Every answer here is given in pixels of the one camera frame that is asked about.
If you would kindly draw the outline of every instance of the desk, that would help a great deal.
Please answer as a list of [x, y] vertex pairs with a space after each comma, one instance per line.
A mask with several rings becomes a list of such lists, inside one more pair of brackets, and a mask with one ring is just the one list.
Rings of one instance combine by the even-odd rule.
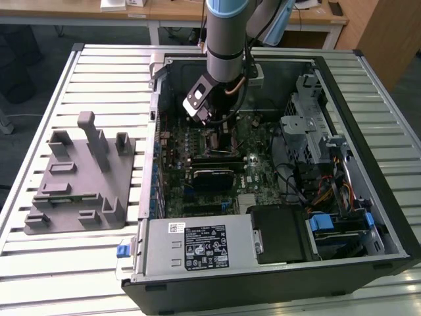
[[[202, 4], [189, 0], [148, 0], [145, 7], [127, 6], [125, 11], [100, 11], [101, 0], [0, 0], [0, 23], [81, 25], [81, 26], [146, 26], [151, 44], [159, 45], [160, 27], [200, 27]], [[328, 33], [324, 49], [334, 49], [345, 16], [334, 16], [327, 0], [317, 8], [294, 11], [287, 30]]]

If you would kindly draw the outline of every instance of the blue latch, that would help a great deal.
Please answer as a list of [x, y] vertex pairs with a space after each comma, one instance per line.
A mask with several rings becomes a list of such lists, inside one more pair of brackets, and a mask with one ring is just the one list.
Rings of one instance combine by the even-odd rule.
[[368, 227], [370, 228], [374, 227], [373, 215], [371, 213], [365, 213], [365, 217], [367, 220]]
[[117, 246], [117, 258], [129, 258], [130, 257], [130, 245], [119, 245]]
[[310, 219], [310, 227], [314, 232], [321, 229], [333, 229], [334, 224], [329, 214], [317, 214]]

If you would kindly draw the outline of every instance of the red wire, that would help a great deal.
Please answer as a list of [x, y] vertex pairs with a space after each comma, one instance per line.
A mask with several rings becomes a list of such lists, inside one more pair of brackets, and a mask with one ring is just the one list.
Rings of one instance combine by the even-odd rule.
[[322, 191], [322, 182], [324, 179], [330, 179], [332, 176], [323, 176], [318, 183], [318, 192], [317, 195], [320, 195], [320, 191]]

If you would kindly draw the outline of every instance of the white object on desk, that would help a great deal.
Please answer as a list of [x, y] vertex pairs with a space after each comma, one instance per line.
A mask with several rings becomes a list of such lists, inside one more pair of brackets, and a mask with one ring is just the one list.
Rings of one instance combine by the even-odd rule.
[[124, 10], [126, 10], [126, 0], [101, 0], [101, 12]]
[[144, 7], [147, 0], [126, 0], [127, 5], [134, 5], [135, 7]]
[[305, 10], [305, 9], [317, 7], [319, 5], [320, 3], [318, 2], [318, 0], [306, 0], [303, 2], [296, 2], [294, 4], [294, 7], [299, 10]]

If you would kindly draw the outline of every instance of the aluminum extrusion table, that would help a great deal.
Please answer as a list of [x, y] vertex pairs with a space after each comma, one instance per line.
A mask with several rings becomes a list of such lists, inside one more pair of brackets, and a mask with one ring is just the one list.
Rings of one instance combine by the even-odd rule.
[[[51, 98], [23, 165], [0, 214], [0, 309], [6, 315], [142, 315], [116, 279], [116, 246], [137, 230], [143, 150], [149, 102], [149, 61], [153, 53], [199, 53], [196, 47], [85, 45], [73, 51]], [[259, 54], [322, 55], [421, 240], [421, 143], [364, 57], [351, 51], [255, 49]], [[121, 230], [27, 236], [24, 219], [51, 153], [52, 130], [76, 126], [80, 111], [94, 111], [106, 137], [128, 132], [136, 139], [128, 225]], [[332, 121], [337, 123], [331, 112]], [[131, 262], [122, 270], [130, 275]], [[380, 278], [353, 294], [253, 305], [194, 315], [419, 315], [421, 270]]]

